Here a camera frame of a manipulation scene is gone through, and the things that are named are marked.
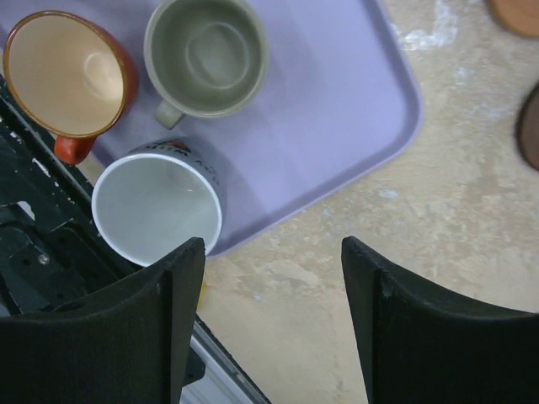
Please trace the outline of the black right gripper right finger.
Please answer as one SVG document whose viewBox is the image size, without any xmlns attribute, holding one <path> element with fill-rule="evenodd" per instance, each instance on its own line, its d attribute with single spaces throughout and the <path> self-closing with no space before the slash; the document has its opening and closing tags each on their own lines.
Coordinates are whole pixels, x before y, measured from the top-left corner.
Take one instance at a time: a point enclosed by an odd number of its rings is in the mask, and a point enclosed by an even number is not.
<svg viewBox="0 0 539 404">
<path fill-rule="evenodd" d="M 369 402 L 537 402 L 537 314 L 458 294 L 355 237 L 341 262 Z"/>
</svg>

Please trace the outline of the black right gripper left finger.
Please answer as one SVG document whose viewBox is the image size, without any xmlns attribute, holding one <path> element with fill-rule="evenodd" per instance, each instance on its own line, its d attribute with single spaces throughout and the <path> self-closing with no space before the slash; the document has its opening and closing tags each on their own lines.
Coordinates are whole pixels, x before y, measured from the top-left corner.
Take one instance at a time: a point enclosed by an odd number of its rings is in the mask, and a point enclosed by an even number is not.
<svg viewBox="0 0 539 404">
<path fill-rule="evenodd" d="M 191 238 L 51 312 L 1 320 L 4 403 L 176 403 L 205 268 Z"/>
</svg>

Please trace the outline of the white mug grey-blue handle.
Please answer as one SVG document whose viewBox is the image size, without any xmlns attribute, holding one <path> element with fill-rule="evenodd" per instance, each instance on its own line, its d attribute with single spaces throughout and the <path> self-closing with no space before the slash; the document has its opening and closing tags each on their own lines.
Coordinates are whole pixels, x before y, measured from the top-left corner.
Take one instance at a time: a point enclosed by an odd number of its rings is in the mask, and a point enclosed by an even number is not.
<svg viewBox="0 0 539 404">
<path fill-rule="evenodd" d="M 211 253 L 224 227 L 225 206 L 212 151 L 187 136 L 149 142 L 114 161 L 99 176 L 91 200 L 99 235 L 142 267 L 192 237 Z"/>
</svg>

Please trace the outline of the orange mug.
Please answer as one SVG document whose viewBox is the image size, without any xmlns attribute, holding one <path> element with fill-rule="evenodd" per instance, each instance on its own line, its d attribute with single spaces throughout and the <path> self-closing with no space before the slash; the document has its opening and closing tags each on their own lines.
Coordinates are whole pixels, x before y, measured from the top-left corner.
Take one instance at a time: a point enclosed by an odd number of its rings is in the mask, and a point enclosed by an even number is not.
<svg viewBox="0 0 539 404">
<path fill-rule="evenodd" d="M 4 77 L 18 106 L 56 135 L 55 155 L 76 165 L 134 104 L 136 63 L 106 29 L 72 13 L 19 20 L 3 52 Z"/>
</svg>

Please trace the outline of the olive green mug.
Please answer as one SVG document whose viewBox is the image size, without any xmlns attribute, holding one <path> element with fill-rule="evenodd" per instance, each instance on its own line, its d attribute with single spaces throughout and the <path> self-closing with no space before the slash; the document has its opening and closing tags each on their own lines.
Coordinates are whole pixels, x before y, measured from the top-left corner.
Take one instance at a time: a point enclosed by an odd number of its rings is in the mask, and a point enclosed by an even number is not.
<svg viewBox="0 0 539 404">
<path fill-rule="evenodd" d="M 237 113 L 264 85 L 270 62 L 264 25 L 245 1 L 163 1 L 148 21 L 144 62 L 162 101 L 155 119 Z"/>
</svg>

